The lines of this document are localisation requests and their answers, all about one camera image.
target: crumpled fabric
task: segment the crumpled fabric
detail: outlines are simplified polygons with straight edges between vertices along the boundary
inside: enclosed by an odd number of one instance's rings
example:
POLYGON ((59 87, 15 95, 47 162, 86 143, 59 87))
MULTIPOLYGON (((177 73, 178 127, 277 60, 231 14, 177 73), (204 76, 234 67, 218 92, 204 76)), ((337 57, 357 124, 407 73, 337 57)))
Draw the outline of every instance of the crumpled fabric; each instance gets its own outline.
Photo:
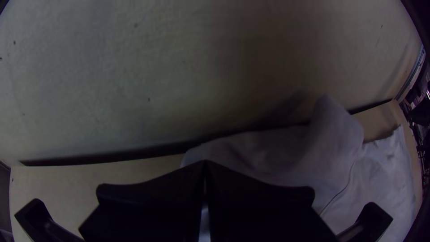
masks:
MULTIPOLYGON (((182 166, 211 160, 277 186, 310 186, 313 209, 338 234, 375 202, 393 222, 380 241, 403 241, 414 218, 413 177, 403 127, 363 144, 361 124, 330 96, 320 98, 307 126, 246 132, 186 152, 182 166)), ((202 211, 202 223, 208 219, 202 211)), ((200 241, 210 241, 208 227, 200 241)))

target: white wall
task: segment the white wall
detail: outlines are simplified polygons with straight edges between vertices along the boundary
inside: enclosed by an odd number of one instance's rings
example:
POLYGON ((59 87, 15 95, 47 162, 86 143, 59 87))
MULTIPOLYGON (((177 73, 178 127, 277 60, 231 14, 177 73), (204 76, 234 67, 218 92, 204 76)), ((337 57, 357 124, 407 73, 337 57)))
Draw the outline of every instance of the white wall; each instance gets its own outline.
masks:
POLYGON ((187 140, 285 103, 293 122, 323 92, 362 106, 397 93, 419 45, 400 0, 10 0, 0 159, 187 140))

